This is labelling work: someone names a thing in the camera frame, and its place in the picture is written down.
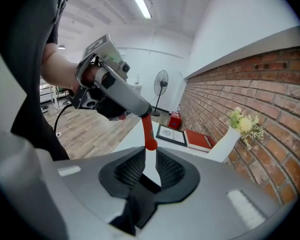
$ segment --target person's hand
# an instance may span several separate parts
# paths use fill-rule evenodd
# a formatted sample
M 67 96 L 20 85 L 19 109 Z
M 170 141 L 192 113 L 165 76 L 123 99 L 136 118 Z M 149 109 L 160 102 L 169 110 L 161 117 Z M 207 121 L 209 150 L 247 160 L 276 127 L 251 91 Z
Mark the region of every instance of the person's hand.
M 99 66 L 90 64 L 88 66 L 88 68 L 83 72 L 81 81 L 83 83 L 92 84 L 95 81 L 95 76 L 99 69 L 100 69 Z M 78 83 L 77 79 L 74 79 L 74 81 L 72 83 L 73 92 L 76 93 L 78 88 L 79 88 L 79 83 Z

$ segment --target red book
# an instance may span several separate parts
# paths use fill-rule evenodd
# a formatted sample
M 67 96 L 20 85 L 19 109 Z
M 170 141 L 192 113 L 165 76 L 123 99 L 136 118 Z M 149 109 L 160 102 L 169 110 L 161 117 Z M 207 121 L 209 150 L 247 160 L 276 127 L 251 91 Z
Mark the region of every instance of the red book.
M 183 133 L 189 148 L 209 152 L 215 146 L 210 136 L 189 129 L 185 129 Z

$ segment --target person's arm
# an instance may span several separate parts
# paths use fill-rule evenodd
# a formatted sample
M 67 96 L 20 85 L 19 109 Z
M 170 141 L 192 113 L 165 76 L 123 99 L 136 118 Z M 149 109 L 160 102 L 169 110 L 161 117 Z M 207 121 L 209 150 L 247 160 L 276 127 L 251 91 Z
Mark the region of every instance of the person's arm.
M 79 87 L 75 77 L 77 66 L 77 63 L 71 63 L 58 54 L 58 46 L 56 43 L 51 42 L 45 45 L 42 57 L 41 76 L 48 84 L 73 89 L 73 91 L 76 92 Z M 98 67 L 96 66 L 86 70 L 82 76 L 82 80 L 92 83 L 95 80 L 97 70 Z

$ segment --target white ceiling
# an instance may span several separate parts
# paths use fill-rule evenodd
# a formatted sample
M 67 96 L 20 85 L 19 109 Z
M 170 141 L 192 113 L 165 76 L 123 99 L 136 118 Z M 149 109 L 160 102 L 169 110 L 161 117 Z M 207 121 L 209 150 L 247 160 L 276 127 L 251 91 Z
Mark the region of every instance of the white ceiling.
M 194 38 L 210 0 L 145 0 L 144 19 L 134 0 L 68 0 L 59 25 L 59 44 L 70 45 L 91 30 L 107 26 L 148 26 Z

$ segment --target small red object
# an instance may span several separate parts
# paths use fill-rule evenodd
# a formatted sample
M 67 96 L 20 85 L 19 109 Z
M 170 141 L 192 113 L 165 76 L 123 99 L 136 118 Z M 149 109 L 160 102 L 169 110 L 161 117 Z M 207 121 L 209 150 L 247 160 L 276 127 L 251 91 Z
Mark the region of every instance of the small red object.
M 181 122 L 181 114 L 177 112 L 172 112 L 168 123 L 168 127 L 173 129 L 179 129 Z
M 141 118 L 144 131 L 144 145 L 147 150 L 156 150 L 158 143 L 154 138 L 154 131 L 152 129 L 151 115 L 148 114 Z

